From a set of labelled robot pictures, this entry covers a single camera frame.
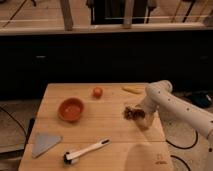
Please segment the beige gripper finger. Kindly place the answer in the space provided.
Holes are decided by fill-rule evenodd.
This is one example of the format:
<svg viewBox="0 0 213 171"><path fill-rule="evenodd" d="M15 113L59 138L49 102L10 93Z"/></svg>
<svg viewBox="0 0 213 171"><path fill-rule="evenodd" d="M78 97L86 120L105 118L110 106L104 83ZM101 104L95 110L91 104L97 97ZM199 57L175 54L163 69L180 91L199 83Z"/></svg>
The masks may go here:
<svg viewBox="0 0 213 171"><path fill-rule="evenodd" d="M144 118L139 117L136 121L137 126L141 129L148 129L154 121L153 114L146 114Z"/></svg>

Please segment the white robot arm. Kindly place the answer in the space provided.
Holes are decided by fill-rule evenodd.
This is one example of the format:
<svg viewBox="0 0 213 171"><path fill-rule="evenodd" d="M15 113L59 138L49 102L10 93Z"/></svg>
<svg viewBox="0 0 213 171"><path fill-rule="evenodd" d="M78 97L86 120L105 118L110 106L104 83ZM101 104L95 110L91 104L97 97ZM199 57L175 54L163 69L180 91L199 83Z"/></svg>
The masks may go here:
<svg viewBox="0 0 213 171"><path fill-rule="evenodd" d="M203 171L213 171L213 114L175 97L172 90L173 86L168 80L149 83L145 87L146 95L139 102L139 106L146 114L153 114L158 106L162 106L205 137L210 150Z"/></svg>

